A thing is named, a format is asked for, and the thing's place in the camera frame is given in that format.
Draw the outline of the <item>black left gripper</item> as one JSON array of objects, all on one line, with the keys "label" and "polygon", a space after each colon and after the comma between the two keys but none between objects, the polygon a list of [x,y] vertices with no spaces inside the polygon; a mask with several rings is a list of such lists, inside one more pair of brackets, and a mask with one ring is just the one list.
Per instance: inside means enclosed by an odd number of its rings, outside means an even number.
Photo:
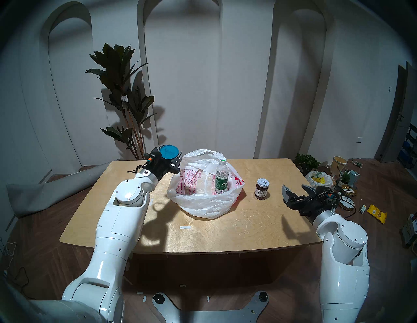
[{"label": "black left gripper", "polygon": [[151,172],[158,180],[166,173],[178,174],[182,158],[176,158],[175,150],[160,150],[154,148],[149,154],[144,154],[146,163],[144,169]]}]

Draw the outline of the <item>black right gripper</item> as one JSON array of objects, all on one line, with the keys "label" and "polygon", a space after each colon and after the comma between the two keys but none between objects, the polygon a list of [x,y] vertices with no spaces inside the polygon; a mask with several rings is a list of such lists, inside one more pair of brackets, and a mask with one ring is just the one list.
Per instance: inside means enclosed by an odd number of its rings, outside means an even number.
[{"label": "black right gripper", "polygon": [[326,186],[311,187],[302,185],[307,196],[298,196],[287,186],[282,186],[283,201],[292,210],[299,212],[300,216],[317,217],[325,211],[337,206],[337,196]]}]

